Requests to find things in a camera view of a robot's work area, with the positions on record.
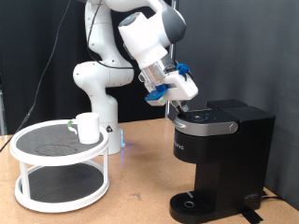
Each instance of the black coffee maker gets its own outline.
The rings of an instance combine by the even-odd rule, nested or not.
[[[175,156],[196,163],[193,191],[170,201],[182,223],[204,223],[260,208],[275,116],[236,101],[207,103],[173,121]]]

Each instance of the coffee maker logo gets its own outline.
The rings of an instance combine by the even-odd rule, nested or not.
[[[178,144],[176,141],[175,141],[175,146],[178,147],[179,149],[184,150],[184,146]]]

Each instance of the coffee maker drip tray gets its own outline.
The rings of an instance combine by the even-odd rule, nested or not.
[[[180,222],[202,223],[212,219],[213,214],[214,211],[194,191],[177,194],[170,201],[170,215]]]

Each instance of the wooden tabletop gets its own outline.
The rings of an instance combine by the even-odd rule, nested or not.
[[[169,119],[122,123],[126,147],[109,156],[110,187],[96,203],[77,211],[44,214],[21,207],[14,189],[20,176],[19,162],[8,147],[0,154],[0,223],[177,223],[169,215],[169,200],[176,194],[193,190],[195,164],[173,155],[174,125]],[[1,136],[2,146],[9,136]],[[103,164],[102,156],[94,159]],[[298,211],[279,200],[262,202],[256,211],[263,224],[298,224]],[[241,215],[209,223],[249,224]]]

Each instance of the mesh surface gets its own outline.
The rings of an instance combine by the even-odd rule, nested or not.
[[[100,141],[94,144],[81,144],[78,136],[70,132],[66,124],[57,124],[39,129],[34,129],[24,134],[17,141],[17,148],[23,152],[38,156],[67,156],[87,151],[96,147],[103,141],[103,135]]]
[[[66,203],[96,192],[103,174],[91,165],[43,167],[29,174],[31,199],[42,203]]]

